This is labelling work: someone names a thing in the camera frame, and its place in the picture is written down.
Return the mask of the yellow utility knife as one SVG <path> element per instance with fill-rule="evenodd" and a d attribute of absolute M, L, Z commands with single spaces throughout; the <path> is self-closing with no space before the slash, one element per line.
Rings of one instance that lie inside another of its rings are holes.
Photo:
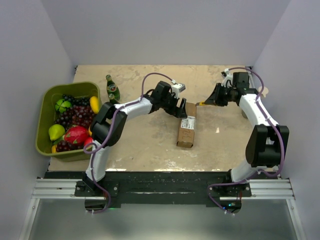
<path fill-rule="evenodd" d="M 197 102 L 195 105 L 198 107 L 198 106 L 206 106 L 207 104 L 204 101 L 200 101 L 200 102 Z"/>

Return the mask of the brown cardboard express box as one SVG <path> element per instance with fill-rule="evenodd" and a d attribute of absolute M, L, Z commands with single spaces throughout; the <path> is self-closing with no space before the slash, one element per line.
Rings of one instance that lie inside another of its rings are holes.
<path fill-rule="evenodd" d="M 189 149 L 193 147 L 195 140 L 197 106 L 195 103 L 187 102 L 185 110 L 187 118 L 180 120 L 176 146 Z"/>

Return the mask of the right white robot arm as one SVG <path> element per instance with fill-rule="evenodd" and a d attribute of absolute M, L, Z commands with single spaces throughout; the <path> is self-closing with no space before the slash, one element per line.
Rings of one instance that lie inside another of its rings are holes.
<path fill-rule="evenodd" d="M 280 125 L 268 113 L 261 96 L 265 86 L 257 90 L 250 85 L 255 72 L 247 67 L 232 67 L 221 74 L 224 79 L 217 83 L 204 105 L 226 107 L 234 102 L 244 112 L 252 125 L 252 133 L 245 148 L 245 159 L 230 170 L 230 180 L 223 183 L 223 192 L 230 197 L 240 190 L 240 184 L 256 174 L 277 177 L 283 170 L 289 140 L 289 128 Z"/>

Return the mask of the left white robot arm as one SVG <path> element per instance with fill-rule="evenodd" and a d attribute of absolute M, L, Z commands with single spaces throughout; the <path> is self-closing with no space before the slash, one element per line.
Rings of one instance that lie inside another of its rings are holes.
<path fill-rule="evenodd" d="M 159 109 L 178 119 L 187 118 L 187 100 L 180 98 L 180 93 L 185 89 L 183 83 L 160 81 L 154 89 L 143 92 L 136 100 L 102 105 L 90 127 L 93 141 L 84 146 L 84 152 L 90 154 L 89 166 L 85 171 L 86 178 L 90 179 L 85 188 L 88 193 L 99 196 L 103 192 L 104 184 L 100 180 L 105 177 L 110 148 L 119 141 L 127 121 Z"/>

